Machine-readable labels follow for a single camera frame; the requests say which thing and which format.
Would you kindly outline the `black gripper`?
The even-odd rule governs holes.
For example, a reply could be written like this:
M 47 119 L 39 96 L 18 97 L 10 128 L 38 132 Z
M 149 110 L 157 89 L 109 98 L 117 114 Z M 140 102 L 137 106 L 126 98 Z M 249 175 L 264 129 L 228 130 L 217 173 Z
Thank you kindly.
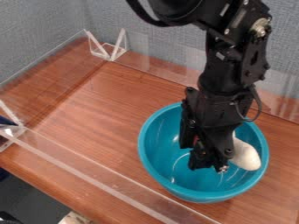
M 234 152 L 232 132 L 246 120 L 253 95 L 248 89 L 221 95 L 193 87 L 184 93 L 178 144 L 181 149 L 192 148 L 188 167 L 192 171 L 213 168 L 222 173 L 230 159 L 225 153 Z

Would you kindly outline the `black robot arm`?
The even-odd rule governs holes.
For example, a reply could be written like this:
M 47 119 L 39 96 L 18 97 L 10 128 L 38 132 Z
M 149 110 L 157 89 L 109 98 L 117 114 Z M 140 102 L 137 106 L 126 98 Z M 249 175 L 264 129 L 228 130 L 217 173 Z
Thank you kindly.
M 206 62 L 197 87 L 181 100 L 180 147 L 190 150 L 190 170 L 229 168 L 236 156 L 233 131 L 249 122 L 249 106 L 260 105 L 256 82 L 265 78 L 269 9 L 261 0 L 125 0 L 149 25 L 194 25 L 205 31 Z

